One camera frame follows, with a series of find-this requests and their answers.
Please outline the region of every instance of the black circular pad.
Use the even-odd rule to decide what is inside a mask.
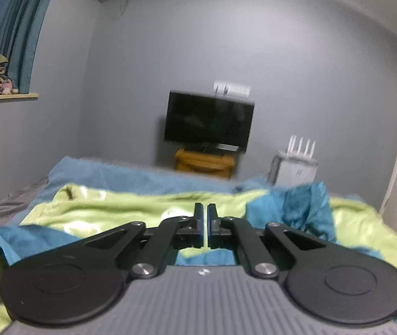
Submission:
[[[336,245],[302,251],[286,288],[317,317],[342,324],[377,324],[397,317],[397,269]]]
[[[377,279],[366,268],[337,266],[325,273],[324,282],[329,288],[342,295],[358,296],[372,291],[377,284]]]
[[[106,310],[122,293],[123,283],[123,272],[101,250],[57,257],[50,251],[7,268],[0,294],[12,318],[63,326]]]

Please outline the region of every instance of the ribbed gray surface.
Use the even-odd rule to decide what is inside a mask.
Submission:
[[[113,309],[88,323],[55,330],[14,322],[3,334],[397,335],[397,325],[327,325],[296,309],[276,282],[240,266],[171,266],[160,277],[134,281]]]

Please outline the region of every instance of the white box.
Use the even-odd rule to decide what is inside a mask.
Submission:
[[[314,159],[279,152],[273,159],[268,181],[290,188],[315,180],[318,163]]]

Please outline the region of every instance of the green blanket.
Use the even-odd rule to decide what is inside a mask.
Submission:
[[[143,196],[68,184],[57,192],[51,203],[37,205],[21,224],[38,224],[85,238],[131,221],[144,221],[146,227],[151,228],[157,227],[168,217],[193,216],[197,202],[205,208],[208,204],[215,203],[220,217],[242,218],[246,204],[266,193],[266,190],[250,190],[240,194],[185,192]],[[208,250],[206,232],[204,240],[204,248],[186,248],[181,254],[191,257]]]
[[[340,244],[379,250],[383,259],[397,268],[397,232],[383,224],[374,208],[338,198],[331,198],[330,206]]]

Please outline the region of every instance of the bed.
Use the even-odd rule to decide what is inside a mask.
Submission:
[[[246,215],[247,220],[257,227],[264,226],[266,221],[273,221],[272,211],[282,212],[283,216],[279,217],[278,221],[302,230],[310,223],[313,227],[322,229],[327,236],[324,239],[336,240],[343,246],[366,251],[367,254],[378,256],[397,267],[397,233],[386,227],[375,210],[366,203],[344,198],[329,198],[323,184],[312,185],[310,189],[293,189],[284,192],[273,189],[265,180],[226,181],[123,162],[64,158],[48,177],[15,191],[0,201],[0,226],[39,224],[83,238],[96,232],[79,227],[68,229],[68,227],[73,228],[71,223],[76,222],[76,218],[79,219],[79,214],[77,217],[71,217],[70,209],[55,212],[53,203],[56,201],[64,203],[68,199],[75,199],[76,196],[85,199],[90,198],[90,195],[94,198],[102,197],[105,193],[116,197],[118,202],[139,200],[138,198],[141,197],[147,198],[147,195],[155,200],[160,198],[164,200],[166,197],[171,200],[171,197],[174,197],[174,200],[181,201],[185,199],[182,197],[185,192],[195,193],[187,198],[192,203],[194,200],[205,203],[207,200],[211,200],[208,202],[220,200],[223,203],[220,208],[227,208],[229,203],[236,199],[238,205],[231,207],[231,213],[219,214],[234,215],[234,211],[237,211],[236,216]],[[300,201],[303,202],[302,207],[297,205]],[[293,207],[293,210],[284,209],[287,205],[289,208]],[[89,223],[89,228],[95,228],[97,232],[122,224],[122,219],[121,222],[110,221],[107,216],[102,216],[100,220],[97,212],[90,215],[91,210],[81,214],[83,223]],[[131,213],[132,219],[129,220],[139,219],[135,215],[134,212]],[[148,223],[148,226],[157,226],[157,223],[159,218]],[[194,260],[197,258],[203,260],[203,257],[200,257],[202,254],[193,251],[186,253],[183,264],[200,264]],[[231,264],[230,261],[225,262],[228,260],[225,253],[219,255],[217,259],[211,259],[215,264]],[[3,319],[0,321],[0,331],[5,327],[4,318],[7,318],[6,311],[0,306],[0,319]]]

